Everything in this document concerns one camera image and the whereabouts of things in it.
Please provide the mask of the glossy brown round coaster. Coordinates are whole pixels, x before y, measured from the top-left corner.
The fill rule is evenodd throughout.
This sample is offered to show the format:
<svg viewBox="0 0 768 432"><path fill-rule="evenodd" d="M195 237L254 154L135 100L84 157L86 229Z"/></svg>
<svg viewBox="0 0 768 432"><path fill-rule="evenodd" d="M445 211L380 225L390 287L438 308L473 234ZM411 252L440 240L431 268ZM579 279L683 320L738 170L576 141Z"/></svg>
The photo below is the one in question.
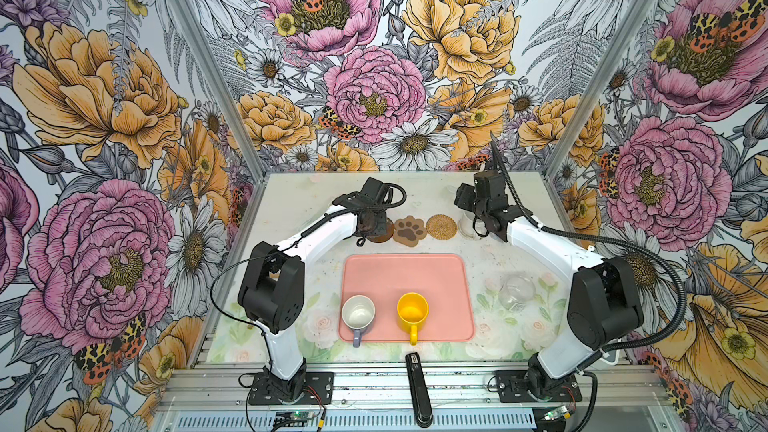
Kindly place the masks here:
<svg viewBox="0 0 768 432"><path fill-rule="evenodd" d="M386 221L386 229L385 232L378 236L370 236L368 238L369 242L372 243L385 243L389 241L394 235L394 223L391 219L388 219Z"/></svg>

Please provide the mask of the cork round coaster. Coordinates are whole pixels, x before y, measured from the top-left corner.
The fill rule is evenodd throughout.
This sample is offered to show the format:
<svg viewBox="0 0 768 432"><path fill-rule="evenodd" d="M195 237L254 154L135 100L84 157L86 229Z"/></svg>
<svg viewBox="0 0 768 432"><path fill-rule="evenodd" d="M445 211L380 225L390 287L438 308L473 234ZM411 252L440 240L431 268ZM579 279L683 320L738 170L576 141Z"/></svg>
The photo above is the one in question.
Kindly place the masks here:
<svg viewBox="0 0 768 432"><path fill-rule="evenodd" d="M436 214L426 222L428 234L437 240L450 240L458 232L457 223L453 218L445 214Z"/></svg>

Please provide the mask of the yellow mug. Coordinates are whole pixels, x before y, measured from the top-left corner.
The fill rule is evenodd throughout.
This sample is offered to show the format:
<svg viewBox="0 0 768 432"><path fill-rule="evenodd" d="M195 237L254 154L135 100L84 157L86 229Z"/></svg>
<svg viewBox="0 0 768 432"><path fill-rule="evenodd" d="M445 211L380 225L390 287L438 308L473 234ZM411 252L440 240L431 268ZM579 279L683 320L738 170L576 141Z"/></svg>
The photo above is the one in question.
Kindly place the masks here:
<svg viewBox="0 0 768 432"><path fill-rule="evenodd" d="M429 316L428 301L419 293L409 292L399 298L396 311L398 326L407 334L409 343L415 346Z"/></svg>

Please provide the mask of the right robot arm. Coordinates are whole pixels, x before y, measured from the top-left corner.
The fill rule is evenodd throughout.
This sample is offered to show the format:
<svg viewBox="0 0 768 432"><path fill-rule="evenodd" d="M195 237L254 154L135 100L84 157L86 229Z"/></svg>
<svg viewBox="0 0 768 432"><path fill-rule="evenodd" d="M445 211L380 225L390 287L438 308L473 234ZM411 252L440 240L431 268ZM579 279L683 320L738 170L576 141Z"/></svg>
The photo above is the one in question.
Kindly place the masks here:
<svg viewBox="0 0 768 432"><path fill-rule="evenodd" d="M527 392L548 399L644 323L632 267L624 259L591 252L509 202L508 176L477 172L457 189L454 204L484 224L485 233L533 256L570 287L564 324L551 345L534 354L525 374Z"/></svg>

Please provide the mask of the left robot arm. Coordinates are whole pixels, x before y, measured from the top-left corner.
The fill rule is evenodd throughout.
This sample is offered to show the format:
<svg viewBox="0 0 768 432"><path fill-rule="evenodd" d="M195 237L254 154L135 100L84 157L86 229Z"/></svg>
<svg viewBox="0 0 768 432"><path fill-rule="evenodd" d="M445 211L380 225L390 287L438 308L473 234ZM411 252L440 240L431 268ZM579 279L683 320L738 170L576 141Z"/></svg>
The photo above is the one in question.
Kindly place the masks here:
<svg viewBox="0 0 768 432"><path fill-rule="evenodd" d="M358 191L343 194L310 225L289 238L255 245L237 294L246 317L260 329L268 361L251 386L257 402L295 403L310 390L307 361L299 350L295 323L305 303L306 268L337 244L366 240L387 231L387 211L403 205L406 191L368 178Z"/></svg>

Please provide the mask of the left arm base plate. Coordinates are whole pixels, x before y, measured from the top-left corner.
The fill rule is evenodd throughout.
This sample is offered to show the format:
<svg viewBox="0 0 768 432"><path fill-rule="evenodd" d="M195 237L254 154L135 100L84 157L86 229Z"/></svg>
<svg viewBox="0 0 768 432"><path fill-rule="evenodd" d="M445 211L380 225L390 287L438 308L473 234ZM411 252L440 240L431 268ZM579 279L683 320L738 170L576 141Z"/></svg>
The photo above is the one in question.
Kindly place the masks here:
<svg viewBox="0 0 768 432"><path fill-rule="evenodd" d="M335 374L327 371L299 373L296 379L282 380L271 373L257 373L249 386L249 406L329 405Z"/></svg>

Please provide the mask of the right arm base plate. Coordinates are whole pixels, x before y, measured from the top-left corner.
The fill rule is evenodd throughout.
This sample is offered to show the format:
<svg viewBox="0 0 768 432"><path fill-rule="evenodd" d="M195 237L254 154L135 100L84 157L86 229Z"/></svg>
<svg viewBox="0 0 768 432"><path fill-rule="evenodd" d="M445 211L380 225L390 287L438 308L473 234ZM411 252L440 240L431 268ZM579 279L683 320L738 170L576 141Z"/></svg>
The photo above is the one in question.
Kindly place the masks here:
<svg viewBox="0 0 768 432"><path fill-rule="evenodd" d="M487 384L501 403L578 403L582 393L574 375L551 379L546 374L522 369L498 370Z"/></svg>

